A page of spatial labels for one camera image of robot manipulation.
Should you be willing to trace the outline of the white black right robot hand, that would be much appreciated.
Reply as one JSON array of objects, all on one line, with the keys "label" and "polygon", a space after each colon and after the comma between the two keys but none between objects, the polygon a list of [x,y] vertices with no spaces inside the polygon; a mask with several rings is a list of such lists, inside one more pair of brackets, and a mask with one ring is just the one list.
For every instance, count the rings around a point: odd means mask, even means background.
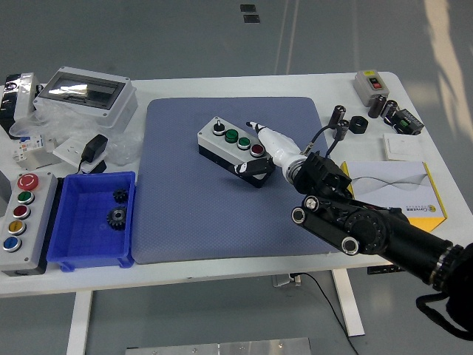
[{"label": "white black right robot hand", "polygon": [[231,166],[229,170],[240,177],[249,177],[268,173],[278,166],[288,183],[293,184],[295,176],[299,172],[307,157],[301,153],[301,149],[289,137],[276,132],[266,126],[253,121],[246,123],[254,129],[258,139],[264,146],[269,158],[258,158],[239,165]]}]

